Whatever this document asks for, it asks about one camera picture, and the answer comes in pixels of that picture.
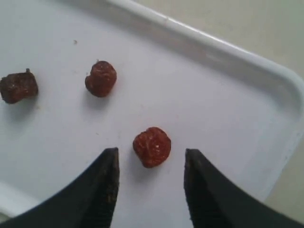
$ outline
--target white plastic surface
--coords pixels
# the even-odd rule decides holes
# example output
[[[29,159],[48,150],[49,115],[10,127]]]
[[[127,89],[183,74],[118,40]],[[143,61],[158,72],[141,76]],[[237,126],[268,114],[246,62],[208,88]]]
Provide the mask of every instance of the white plastic surface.
[[[39,96],[0,103],[0,182],[41,202],[104,148],[117,146],[121,177],[113,227],[192,227],[184,154],[198,148],[264,200],[303,135],[303,81],[133,2],[110,2],[125,9],[82,0],[1,5],[0,75],[30,68]],[[97,59],[118,72],[105,99],[84,84]],[[150,126],[172,141],[169,159],[152,170],[132,151],[136,134]]]

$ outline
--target black plastic tool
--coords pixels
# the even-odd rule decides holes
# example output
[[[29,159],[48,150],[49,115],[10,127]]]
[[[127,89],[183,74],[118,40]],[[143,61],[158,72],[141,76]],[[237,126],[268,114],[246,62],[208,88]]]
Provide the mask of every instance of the black plastic tool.
[[[61,192],[0,228],[109,228],[118,187],[118,149],[106,149]],[[243,192],[196,149],[186,151],[184,188],[194,228],[304,228]]]

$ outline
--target white tray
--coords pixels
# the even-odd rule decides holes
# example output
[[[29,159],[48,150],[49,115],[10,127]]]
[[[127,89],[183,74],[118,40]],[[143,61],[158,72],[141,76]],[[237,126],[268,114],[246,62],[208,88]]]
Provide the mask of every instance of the white tray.
[[[191,227],[187,147],[264,200],[303,134],[300,77],[131,1],[109,2],[120,8],[82,0],[1,5],[0,75],[30,68],[39,85],[37,100],[0,103],[0,195],[22,199],[0,200],[2,212],[14,216],[47,199],[113,146],[121,167],[113,227]],[[105,99],[85,89],[96,59],[118,72]],[[172,140],[169,159],[152,170],[132,151],[150,126]]]

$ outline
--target table surface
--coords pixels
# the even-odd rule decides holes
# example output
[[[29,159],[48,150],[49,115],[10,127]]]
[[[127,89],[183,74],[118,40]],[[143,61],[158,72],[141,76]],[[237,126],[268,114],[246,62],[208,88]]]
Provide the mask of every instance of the table surface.
[[[136,0],[304,78],[304,0]],[[304,223],[304,140],[266,204]]]

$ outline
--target beige background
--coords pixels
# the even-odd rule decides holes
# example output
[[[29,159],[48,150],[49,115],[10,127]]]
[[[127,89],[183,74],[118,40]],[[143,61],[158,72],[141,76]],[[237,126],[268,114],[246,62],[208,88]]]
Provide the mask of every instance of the beige background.
[[[304,0],[136,0],[304,78]],[[304,141],[266,203],[304,223]]]

